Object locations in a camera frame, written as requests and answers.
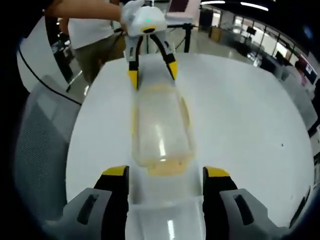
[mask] white table surface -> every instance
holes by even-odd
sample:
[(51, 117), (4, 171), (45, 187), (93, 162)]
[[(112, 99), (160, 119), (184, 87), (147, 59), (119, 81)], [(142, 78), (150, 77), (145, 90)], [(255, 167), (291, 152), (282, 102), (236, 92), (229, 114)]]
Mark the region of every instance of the white table surface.
[[(228, 171), (288, 226), (314, 178), (310, 140), (295, 105), (269, 72), (235, 60), (178, 53), (176, 87), (185, 98), (199, 166)], [(101, 173), (132, 164), (135, 91), (125, 59), (104, 65), (81, 107), (66, 166), (67, 200)], [(143, 77), (169, 78), (160, 54), (140, 57)]]

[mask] plastic container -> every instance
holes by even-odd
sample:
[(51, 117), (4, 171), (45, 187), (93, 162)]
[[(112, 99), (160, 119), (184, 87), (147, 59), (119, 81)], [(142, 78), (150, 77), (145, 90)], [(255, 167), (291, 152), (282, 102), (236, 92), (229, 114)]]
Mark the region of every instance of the plastic container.
[(183, 173), (173, 175), (152, 175), (144, 167), (130, 166), (130, 206), (164, 208), (186, 199), (202, 196), (200, 170), (195, 161)]
[(136, 95), (132, 156), (153, 176), (182, 174), (194, 158), (188, 109), (175, 87), (149, 86)]
[(167, 207), (129, 208), (125, 238), (130, 240), (205, 240), (201, 196)]

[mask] floor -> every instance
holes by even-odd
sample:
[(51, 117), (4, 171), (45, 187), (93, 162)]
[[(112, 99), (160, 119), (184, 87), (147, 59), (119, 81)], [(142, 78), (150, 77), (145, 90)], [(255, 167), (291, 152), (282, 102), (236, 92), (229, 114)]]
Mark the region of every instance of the floor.
[[(182, 40), (184, 39), (185, 35), (185, 31), (181, 28), (169, 28), (167, 30), (167, 41), (169, 42), (169, 44), (171, 44), (172, 47), (176, 49), (176, 53), (184, 52), (185, 43), (182, 42)], [(248, 63), (251, 65), (253, 64), (251, 60), (249, 60), (247, 57), (240, 55), (235, 49), (220, 45), (212, 41), (208, 37), (208, 33), (200, 32), (197, 28), (192, 30), (189, 52), (216, 55)], [(85, 81), (85, 78), (76, 59), (73, 59), (71, 61), (70, 67), (73, 72), (73, 79), (70, 84), (69, 94), (74, 96), (77, 100), (83, 102), (87, 90), (89, 88), (88, 84)]]

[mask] person in background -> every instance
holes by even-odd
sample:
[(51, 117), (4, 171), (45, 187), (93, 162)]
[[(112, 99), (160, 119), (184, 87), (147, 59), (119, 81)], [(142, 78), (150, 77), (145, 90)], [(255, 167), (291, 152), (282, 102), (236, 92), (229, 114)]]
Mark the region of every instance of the person in background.
[[(102, 1), (119, 5), (119, 0)], [(110, 20), (67, 17), (59, 21), (60, 30), (70, 37), (75, 58), (89, 85), (93, 83), (105, 62), (124, 56), (125, 49), (115, 46), (117, 36), (111, 23)]]
[[(5, 131), (3, 132), (4, 146), (1, 149), (1, 167), (4, 172), (2, 177), (5, 179), (5, 192), (10, 196), (3, 199), (2, 203), (8, 209), (14, 209), (14, 211), (6, 211), (4, 214), (5, 223), (2, 234), (17, 239), (21, 236), (21, 230), (12, 231), (12, 227), (22, 226), (26, 230), (25, 236), (31, 239), (48, 239), (50, 237), (42, 233), (41, 226), (36, 225), (34, 218), (22, 203), (12, 176), (17, 133), (25, 103), (29, 96), (29, 92), (21, 80), (17, 51), (23, 38), (28, 37), (44, 16), (105, 19), (121, 22), (122, 8), (103, 0), (29, 0), (8, 1), (5, 5), (5, 12), (14, 16), (14, 21), (8, 21), (2, 29), (7, 37), (4, 39), (5, 51), (2, 55), (5, 61), (2, 64), (1, 86), (5, 89), (4, 98), (12, 100), (2, 112), (5, 116)], [(31, 51), (36, 52), (37, 48), (31, 49)]]
[(295, 62), (294, 66), (285, 66), (286, 70), (289, 71), (292, 75), (294, 75), (299, 81), (300, 84), (305, 87), (307, 85), (307, 79), (304, 74), (304, 70), (306, 69), (306, 64), (301, 60)]
[(320, 125), (320, 78), (315, 83), (314, 98), (311, 102), (318, 118), (308, 131), (310, 137), (316, 133), (317, 127)]

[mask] mesh chair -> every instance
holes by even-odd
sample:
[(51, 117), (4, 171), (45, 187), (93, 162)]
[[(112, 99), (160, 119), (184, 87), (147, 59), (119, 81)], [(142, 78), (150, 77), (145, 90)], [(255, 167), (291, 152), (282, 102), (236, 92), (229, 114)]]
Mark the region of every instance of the mesh chair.
[(66, 164), (80, 105), (38, 84), (30, 93), (13, 162), (22, 202), (39, 223), (57, 220), (67, 204)]

